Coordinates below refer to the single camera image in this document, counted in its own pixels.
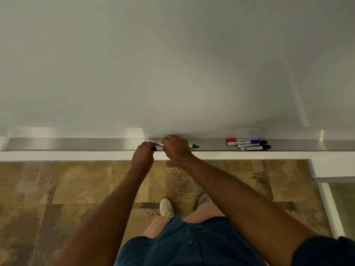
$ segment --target person's right hand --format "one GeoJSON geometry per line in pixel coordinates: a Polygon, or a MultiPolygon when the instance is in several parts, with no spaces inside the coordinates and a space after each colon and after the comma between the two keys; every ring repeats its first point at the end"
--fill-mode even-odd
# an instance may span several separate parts
{"type": "Polygon", "coordinates": [[[165,154],[175,163],[178,163],[185,157],[193,156],[186,139],[182,139],[175,135],[168,135],[168,137],[165,137],[162,142],[165,145],[163,146],[165,154]]]}

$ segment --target patterned carpet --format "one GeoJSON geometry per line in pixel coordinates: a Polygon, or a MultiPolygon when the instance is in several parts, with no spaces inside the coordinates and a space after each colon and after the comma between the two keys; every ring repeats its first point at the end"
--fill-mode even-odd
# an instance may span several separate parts
{"type": "MultiPolygon", "coordinates": [[[[331,236],[305,160],[207,161],[241,179],[319,234],[331,236]]],[[[120,183],[130,161],[0,163],[0,265],[45,265],[120,183]]],[[[168,197],[182,217],[203,190],[171,161],[155,161],[141,185],[123,242],[139,236],[168,197]]]]}

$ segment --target dark blue shirt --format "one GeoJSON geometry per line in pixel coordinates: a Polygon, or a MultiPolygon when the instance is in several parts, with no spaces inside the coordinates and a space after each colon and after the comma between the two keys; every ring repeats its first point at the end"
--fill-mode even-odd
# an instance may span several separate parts
{"type": "MultiPolygon", "coordinates": [[[[240,265],[266,266],[225,217],[213,217],[199,224],[172,218],[158,237],[135,237],[122,246],[115,266],[133,265],[240,265]]],[[[355,243],[313,237],[296,250],[292,266],[353,265],[355,243]]]]}

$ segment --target shoe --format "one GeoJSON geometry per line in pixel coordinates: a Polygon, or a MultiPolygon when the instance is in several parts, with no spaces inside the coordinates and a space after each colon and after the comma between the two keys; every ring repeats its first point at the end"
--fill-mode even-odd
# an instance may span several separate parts
{"type": "Polygon", "coordinates": [[[162,198],[160,201],[159,209],[160,215],[162,216],[171,217],[175,215],[173,206],[171,205],[171,202],[168,198],[162,198]]]}
{"type": "Polygon", "coordinates": [[[200,198],[200,200],[198,201],[198,204],[197,204],[197,207],[196,207],[196,210],[203,204],[206,204],[206,203],[209,203],[211,204],[212,203],[212,200],[211,198],[207,195],[207,193],[203,194],[200,198]]]}

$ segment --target sleeve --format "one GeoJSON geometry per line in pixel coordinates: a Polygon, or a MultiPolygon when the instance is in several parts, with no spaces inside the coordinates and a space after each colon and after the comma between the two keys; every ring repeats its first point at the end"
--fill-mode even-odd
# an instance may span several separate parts
{"type": "Polygon", "coordinates": [[[295,251],[292,266],[354,266],[355,242],[340,237],[316,236],[304,241],[295,251]]]}

